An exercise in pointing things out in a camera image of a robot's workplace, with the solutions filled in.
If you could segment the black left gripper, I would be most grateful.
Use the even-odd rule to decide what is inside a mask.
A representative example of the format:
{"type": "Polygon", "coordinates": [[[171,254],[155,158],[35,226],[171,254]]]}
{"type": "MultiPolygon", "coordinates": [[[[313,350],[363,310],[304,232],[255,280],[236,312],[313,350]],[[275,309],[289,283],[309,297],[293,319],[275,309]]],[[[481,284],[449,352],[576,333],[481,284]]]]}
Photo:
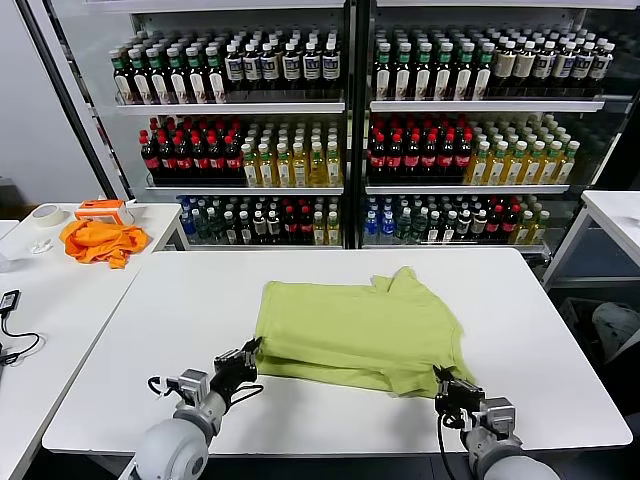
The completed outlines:
{"type": "Polygon", "coordinates": [[[257,368],[261,343],[261,337],[253,338],[244,344],[242,350],[229,350],[216,356],[213,361],[214,375],[210,380],[210,390],[224,400],[230,400],[242,383],[250,381],[250,367],[257,368]]]}

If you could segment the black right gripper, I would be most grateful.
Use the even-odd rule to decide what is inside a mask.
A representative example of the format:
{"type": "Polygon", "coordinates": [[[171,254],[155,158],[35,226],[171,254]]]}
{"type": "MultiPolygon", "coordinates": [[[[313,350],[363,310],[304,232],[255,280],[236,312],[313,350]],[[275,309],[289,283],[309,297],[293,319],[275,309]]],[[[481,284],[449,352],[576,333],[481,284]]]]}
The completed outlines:
{"type": "Polygon", "coordinates": [[[439,383],[435,396],[435,409],[447,428],[464,428],[466,418],[480,411],[484,390],[455,375],[447,376],[447,369],[433,366],[439,383]]]}

